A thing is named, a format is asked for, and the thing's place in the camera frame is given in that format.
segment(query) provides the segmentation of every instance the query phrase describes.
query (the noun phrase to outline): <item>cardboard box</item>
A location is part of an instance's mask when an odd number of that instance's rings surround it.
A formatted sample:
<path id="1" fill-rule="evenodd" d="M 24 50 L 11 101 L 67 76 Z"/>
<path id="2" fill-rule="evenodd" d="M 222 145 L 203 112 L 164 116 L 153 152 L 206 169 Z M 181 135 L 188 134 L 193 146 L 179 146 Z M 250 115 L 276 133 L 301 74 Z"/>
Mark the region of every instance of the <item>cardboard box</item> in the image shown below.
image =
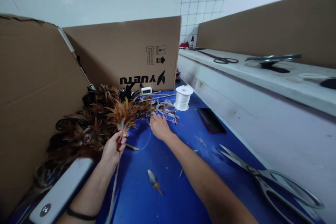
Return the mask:
<path id="1" fill-rule="evenodd" d="M 64 30 L 95 85 L 125 86 L 126 78 L 127 83 L 139 80 L 154 90 L 172 90 L 180 28 L 181 17 L 167 17 Z M 89 82 L 57 26 L 0 14 L 0 36 L 4 221 L 32 185 L 55 123 L 82 108 Z"/>
<path id="2" fill-rule="evenodd" d="M 197 46 L 336 68 L 335 17 L 336 0 L 283 0 L 201 23 Z"/>
<path id="3" fill-rule="evenodd" d="M 63 28 L 95 86 L 142 83 L 155 91 L 173 90 L 181 17 Z"/>

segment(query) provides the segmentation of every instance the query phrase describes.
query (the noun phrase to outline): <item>white shelf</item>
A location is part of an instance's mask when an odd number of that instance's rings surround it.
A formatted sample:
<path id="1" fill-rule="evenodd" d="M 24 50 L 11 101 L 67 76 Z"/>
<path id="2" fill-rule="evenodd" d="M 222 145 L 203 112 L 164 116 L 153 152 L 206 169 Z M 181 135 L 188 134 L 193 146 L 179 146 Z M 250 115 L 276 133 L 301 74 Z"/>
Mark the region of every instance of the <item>white shelf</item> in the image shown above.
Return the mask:
<path id="1" fill-rule="evenodd" d="M 245 62 L 249 55 L 217 50 L 202 50 L 206 53 L 225 58 L 234 58 L 239 63 L 218 64 L 214 59 L 198 51 L 179 50 L 179 55 L 228 73 L 260 87 L 266 88 L 287 98 L 298 101 L 315 109 L 336 116 L 336 90 L 320 86 L 314 81 L 303 79 L 299 74 L 314 73 L 336 77 L 336 70 L 294 62 L 279 62 L 276 67 L 285 68 L 290 73 L 278 73 L 261 69 L 257 62 Z"/>

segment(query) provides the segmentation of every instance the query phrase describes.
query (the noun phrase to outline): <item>white thread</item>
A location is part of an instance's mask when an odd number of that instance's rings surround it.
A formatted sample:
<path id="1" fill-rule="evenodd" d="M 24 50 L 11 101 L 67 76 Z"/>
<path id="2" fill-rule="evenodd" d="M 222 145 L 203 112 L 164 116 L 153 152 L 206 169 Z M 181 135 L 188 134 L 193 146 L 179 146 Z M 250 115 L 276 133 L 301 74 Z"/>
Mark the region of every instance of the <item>white thread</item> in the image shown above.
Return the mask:
<path id="1" fill-rule="evenodd" d="M 193 88 L 188 85 L 179 86 L 176 88 L 176 102 L 174 106 L 177 110 L 185 111 L 189 108 L 189 100 L 191 94 L 194 92 Z"/>

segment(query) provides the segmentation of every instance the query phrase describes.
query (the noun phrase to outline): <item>blue table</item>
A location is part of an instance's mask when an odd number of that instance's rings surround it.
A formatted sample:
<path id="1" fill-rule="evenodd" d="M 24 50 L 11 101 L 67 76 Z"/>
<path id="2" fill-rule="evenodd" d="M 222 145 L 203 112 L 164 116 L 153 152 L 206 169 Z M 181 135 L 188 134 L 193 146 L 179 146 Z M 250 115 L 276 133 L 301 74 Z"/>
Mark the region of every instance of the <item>blue table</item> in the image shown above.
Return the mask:
<path id="1" fill-rule="evenodd" d="M 176 87 L 185 84 L 183 81 Z M 202 122 L 197 108 L 207 107 L 194 93 L 187 111 L 178 111 L 178 125 L 169 123 L 170 129 L 192 150 L 208 163 L 223 179 L 233 193 L 251 211 L 259 223 L 286 223 L 268 204 L 253 176 L 222 156 L 216 148 L 226 146 L 248 164 L 264 169 L 264 166 L 244 144 L 223 124 L 227 134 L 210 134 Z M 181 165 L 170 149 L 151 132 L 147 121 L 138 121 L 137 129 L 130 131 L 127 143 L 141 148 L 125 149 L 120 161 L 115 195 L 113 223 L 211 223 L 209 215 L 195 194 L 185 174 L 179 178 Z M 163 197 L 151 187 L 147 170 L 153 171 L 161 186 Z M 112 178 L 97 223 L 105 223 L 109 212 L 114 178 Z M 286 193 L 278 191 L 292 204 L 299 204 Z M 290 210 L 284 213 L 294 223 L 302 223 Z"/>

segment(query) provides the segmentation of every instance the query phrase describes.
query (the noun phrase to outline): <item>forearm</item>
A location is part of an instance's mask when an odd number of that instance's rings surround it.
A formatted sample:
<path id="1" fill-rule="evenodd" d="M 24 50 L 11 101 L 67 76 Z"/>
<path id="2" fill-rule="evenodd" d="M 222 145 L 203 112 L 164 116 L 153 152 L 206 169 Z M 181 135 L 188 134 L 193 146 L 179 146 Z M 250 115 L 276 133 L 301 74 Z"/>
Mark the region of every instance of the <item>forearm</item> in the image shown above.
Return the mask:
<path id="1" fill-rule="evenodd" d="M 110 164 L 101 160 L 91 176 L 85 183 L 84 187 L 70 204 L 72 211 L 87 216 L 95 216 L 100 211 L 107 188 L 114 174 L 117 164 Z M 57 224 L 90 224 L 95 221 L 86 221 L 77 219 L 64 213 Z"/>
<path id="2" fill-rule="evenodd" d="M 180 162 L 213 223 L 257 223 L 221 178 L 176 135 L 163 140 Z"/>

